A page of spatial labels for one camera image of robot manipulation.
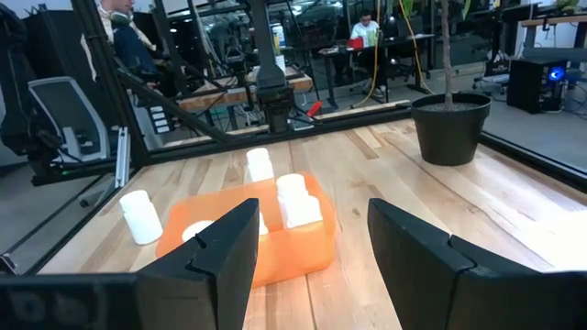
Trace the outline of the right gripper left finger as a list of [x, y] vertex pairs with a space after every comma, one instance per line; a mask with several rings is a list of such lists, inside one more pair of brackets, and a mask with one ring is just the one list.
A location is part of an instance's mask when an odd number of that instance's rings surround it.
[[140, 269], [140, 327], [240, 330], [256, 267], [259, 226], [259, 200], [249, 198]]

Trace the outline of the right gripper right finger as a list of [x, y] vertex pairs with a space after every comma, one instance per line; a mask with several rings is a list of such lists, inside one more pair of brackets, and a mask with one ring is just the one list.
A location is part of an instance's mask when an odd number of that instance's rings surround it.
[[371, 198], [371, 247], [403, 329], [443, 329], [460, 274], [535, 274], [511, 259], [452, 235], [381, 198]]

